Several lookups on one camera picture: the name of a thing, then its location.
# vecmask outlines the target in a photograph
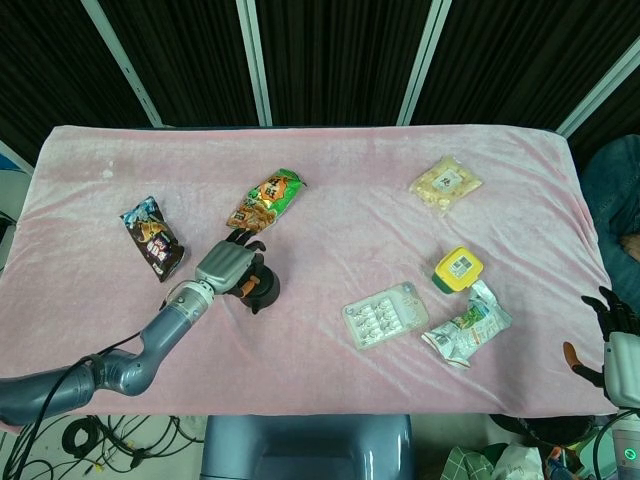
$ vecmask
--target yellow container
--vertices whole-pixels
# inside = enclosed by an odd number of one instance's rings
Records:
[[[460,292],[470,287],[483,269],[478,257],[458,247],[440,261],[431,279],[444,293]]]

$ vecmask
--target dark snack package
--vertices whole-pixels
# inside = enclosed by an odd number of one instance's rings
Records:
[[[147,197],[133,210],[120,215],[138,250],[158,279],[164,282],[171,276],[184,256],[184,247],[164,221],[153,197]]]

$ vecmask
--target pink table cover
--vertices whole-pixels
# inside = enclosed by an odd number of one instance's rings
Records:
[[[484,185],[441,218],[409,193],[442,155]],[[56,128],[46,141],[0,280],[0,377],[70,364],[144,327],[229,234],[246,191],[277,168],[307,181],[259,238],[277,303],[210,310],[139,397],[96,392],[83,413],[489,412],[535,417],[614,410],[570,373],[562,342],[602,363],[580,295],[609,285],[566,141],[503,126],[130,131]],[[160,284],[119,215],[153,195],[189,256]],[[464,371],[414,331],[366,351],[341,317],[351,302],[413,282],[432,328],[465,310],[435,264],[466,245],[514,318]],[[139,341],[127,348],[139,350]]]

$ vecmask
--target black curtain panel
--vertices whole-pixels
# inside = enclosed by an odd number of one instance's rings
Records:
[[[556,129],[639,35],[637,0],[454,0],[413,123]]]
[[[578,169],[616,138],[640,135],[640,69],[636,69],[569,137]]]
[[[165,124],[258,124],[234,0],[100,4]]]
[[[395,125],[429,0],[257,0],[274,125]]]
[[[57,125],[149,121],[77,0],[0,1],[0,140],[35,165]]]

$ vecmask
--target robot finger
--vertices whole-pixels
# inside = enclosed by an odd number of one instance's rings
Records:
[[[260,240],[251,242],[249,245],[246,245],[245,248],[248,250],[251,250],[252,252],[255,252],[256,250],[260,250],[261,252],[264,252],[267,250],[267,247],[265,247],[264,243],[262,243]]]
[[[227,242],[235,243],[238,237],[244,232],[243,228],[236,228],[233,232],[229,234],[227,237]]]
[[[592,368],[585,366],[578,358],[576,349],[571,343],[564,342],[562,344],[562,351],[564,353],[564,359],[573,373],[581,376],[582,378],[590,382],[594,387],[604,387],[604,375],[602,374],[602,372],[597,372]]]
[[[600,287],[598,290],[600,290],[600,295],[602,295],[607,300],[610,309],[613,310],[616,305],[620,305],[622,303],[620,301],[620,298],[618,298],[618,296],[608,288]]]
[[[251,230],[245,230],[242,233],[242,235],[238,237],[238,239],[236,240],[236,243],[238,245],[244,245],[245,243],[247,243],[247,240],[249,240],[254,235],[255,235],[255,232],[252,232]]]
[[[604,304],[593,297],[582,297],[582,301],[593,308],[598,315],[598,323],[600,324],[600,330],[602,330],[602,336],[606,342],[609,341],[609,334],[615,331],[615,324],[611,318],[609,309]]]

